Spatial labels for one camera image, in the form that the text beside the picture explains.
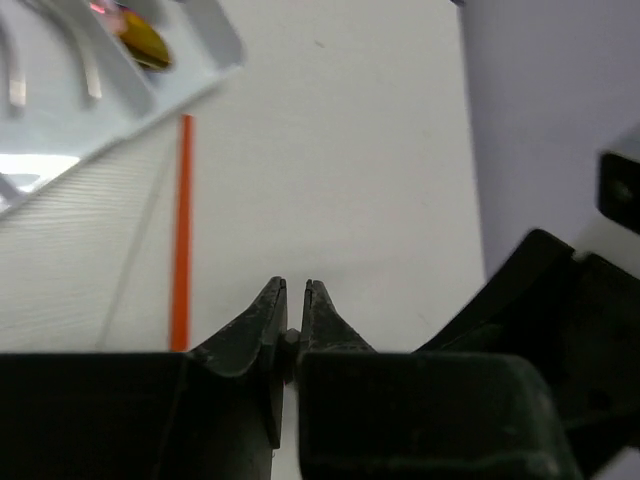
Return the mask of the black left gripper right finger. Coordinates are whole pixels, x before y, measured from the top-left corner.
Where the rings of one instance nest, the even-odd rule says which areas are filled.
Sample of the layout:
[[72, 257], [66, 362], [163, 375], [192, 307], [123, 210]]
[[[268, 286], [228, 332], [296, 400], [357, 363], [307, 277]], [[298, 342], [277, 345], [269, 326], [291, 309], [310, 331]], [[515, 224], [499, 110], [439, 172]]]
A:
[[307, 283], [297, 364], [306, 479], [578, 479], [551, 393], [522, 358], [379, 353]]

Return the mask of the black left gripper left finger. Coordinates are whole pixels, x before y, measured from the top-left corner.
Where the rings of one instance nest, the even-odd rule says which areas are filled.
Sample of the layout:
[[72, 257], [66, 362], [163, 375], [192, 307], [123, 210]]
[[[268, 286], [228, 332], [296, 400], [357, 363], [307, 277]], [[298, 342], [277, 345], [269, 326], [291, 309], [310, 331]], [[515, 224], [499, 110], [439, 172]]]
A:
[[267, 479], [281, 440], [284, 279], [184, 353], [1, 358], [5, 479]]

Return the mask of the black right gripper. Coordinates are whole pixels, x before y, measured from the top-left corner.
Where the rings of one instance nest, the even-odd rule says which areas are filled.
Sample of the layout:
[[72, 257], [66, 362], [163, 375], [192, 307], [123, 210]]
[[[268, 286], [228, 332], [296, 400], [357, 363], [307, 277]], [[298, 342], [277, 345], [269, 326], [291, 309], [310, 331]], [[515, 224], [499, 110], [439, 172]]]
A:
[[422, 351], [512, 354], [550, 386], [583, 470], [639, 445], [639, 276], [531, 230]]

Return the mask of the orange chopstick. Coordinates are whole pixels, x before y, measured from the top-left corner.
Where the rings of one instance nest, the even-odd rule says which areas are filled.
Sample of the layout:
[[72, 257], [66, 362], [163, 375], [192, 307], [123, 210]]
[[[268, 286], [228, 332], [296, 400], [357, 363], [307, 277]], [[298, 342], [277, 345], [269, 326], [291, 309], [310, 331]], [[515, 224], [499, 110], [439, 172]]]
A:
[[192, 250], [192, 179], [194, 119], [181, 117], [174, 214], [174, 255], [169, 348], [185, 351], [189, 346]]

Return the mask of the iridescent ornate spoon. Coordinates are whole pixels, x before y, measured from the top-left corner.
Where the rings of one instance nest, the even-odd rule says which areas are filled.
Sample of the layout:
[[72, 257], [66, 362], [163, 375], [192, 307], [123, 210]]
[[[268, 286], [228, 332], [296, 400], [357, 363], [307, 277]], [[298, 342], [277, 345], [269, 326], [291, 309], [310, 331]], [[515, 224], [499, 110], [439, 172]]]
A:
[[89, 6], [139, 66], [152, 71], [165, 71], [172, 66], [165, 40], [140, 14], [116, 1], [90, 1]]

